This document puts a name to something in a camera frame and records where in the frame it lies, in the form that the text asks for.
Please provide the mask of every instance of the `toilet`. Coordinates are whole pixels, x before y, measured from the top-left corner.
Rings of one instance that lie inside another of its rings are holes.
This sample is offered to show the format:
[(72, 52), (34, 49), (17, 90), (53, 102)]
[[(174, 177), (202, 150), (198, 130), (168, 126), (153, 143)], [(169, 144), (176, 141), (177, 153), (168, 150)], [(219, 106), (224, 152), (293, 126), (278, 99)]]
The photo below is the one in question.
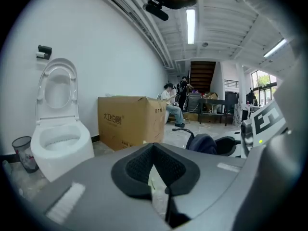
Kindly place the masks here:
[(49, 181), (94, 157), (88, 129), (79, 120), (77, 73), (64, 58), (50, 61), (38, 84), (33, 156)]

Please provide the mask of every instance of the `toilet paper holder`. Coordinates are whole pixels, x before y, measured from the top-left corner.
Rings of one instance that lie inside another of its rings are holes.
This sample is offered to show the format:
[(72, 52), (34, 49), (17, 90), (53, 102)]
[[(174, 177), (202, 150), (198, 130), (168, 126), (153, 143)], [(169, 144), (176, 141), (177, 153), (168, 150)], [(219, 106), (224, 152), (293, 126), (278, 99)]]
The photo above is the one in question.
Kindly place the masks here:
[(38, 45), (37, 58), (49, 60), (52, 53), (52, 48), (48, 46)]

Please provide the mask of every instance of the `glass door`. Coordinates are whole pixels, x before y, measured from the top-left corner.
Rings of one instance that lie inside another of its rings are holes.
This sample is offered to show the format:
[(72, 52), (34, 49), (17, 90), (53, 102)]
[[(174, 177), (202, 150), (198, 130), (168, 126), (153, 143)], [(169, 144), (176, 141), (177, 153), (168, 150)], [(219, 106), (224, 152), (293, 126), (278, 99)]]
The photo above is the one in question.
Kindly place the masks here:
[(260, 99), (259, 99), (259, 91), (258, 91), (258, 90), (254, 91), (254, 95), (255, 95), (256, 100), (257, 100), (257, 105), (259, 106), (259, 102), (260, 102)]
[(265, 105), (270, 102), (270, 88), (265, 89)]
[(265, 91), (261, 90), (260, 91), (260, 105), (264, 106), (265, 105), (265, 97), (264, 97)]

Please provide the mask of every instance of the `trash can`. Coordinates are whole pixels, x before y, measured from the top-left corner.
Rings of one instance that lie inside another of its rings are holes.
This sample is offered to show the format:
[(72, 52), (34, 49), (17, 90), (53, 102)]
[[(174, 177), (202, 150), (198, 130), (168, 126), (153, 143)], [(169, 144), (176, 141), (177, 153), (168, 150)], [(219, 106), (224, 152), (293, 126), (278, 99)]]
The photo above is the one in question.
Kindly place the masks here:
[(31, 137), (24, 136), (14, 140), (12, 142), (12, 147), (14, 148), (16, 154), (19, 156), (20, 162), (24, 166), (25, 170), (28, 173), (34, 173), (39, 168), (33, 157), (30, 143)]

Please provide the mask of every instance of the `staircase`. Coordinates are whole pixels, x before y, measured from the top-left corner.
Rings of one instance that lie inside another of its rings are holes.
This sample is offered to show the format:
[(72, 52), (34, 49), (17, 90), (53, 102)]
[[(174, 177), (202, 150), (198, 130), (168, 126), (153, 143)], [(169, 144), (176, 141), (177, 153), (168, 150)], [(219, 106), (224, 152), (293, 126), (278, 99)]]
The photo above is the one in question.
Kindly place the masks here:
[(216, 62), (191, 62), (190, 84), (200, 93), (210, 92)]

